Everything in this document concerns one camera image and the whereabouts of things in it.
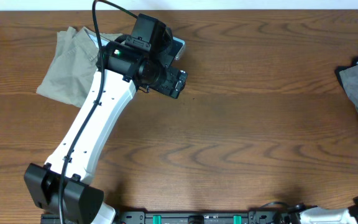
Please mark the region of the khaki green shorts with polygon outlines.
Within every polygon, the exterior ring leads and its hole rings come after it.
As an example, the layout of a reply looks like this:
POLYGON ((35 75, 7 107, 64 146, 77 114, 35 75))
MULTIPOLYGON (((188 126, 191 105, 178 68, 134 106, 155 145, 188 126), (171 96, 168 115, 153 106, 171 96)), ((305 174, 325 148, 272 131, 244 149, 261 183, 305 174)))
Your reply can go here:
POLYGON ((91 88, 98 60, 96 34, 86 27, 57 33, 54 58, 36 93, 82 107, 91 88))

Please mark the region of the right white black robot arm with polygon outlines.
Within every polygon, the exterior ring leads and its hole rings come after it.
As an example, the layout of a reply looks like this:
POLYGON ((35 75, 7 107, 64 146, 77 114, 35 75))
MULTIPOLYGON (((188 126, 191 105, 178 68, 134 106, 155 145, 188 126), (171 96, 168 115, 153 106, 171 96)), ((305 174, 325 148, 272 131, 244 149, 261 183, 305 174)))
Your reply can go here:
POLYGON ((297 224, 358 224, 358 196, 348 208, 325 209, 312 207, 288 214, 290 223, 297 224))

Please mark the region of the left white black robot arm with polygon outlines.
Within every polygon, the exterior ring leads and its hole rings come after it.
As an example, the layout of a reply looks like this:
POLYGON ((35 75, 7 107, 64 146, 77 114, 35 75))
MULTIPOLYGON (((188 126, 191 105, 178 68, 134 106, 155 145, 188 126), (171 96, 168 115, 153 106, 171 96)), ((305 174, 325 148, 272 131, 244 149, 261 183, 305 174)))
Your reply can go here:
POLYGON ((113 222, 115 209, 91 186, 103 147, 139 88, 179 97, 188 75, 172 62, 184 51, 178 38, 163 50, 133 37, 102 48, 91 89, 63 141, 43 166, 30 164, 24 174, 35 206, 54 214, 53 223, 113 222))

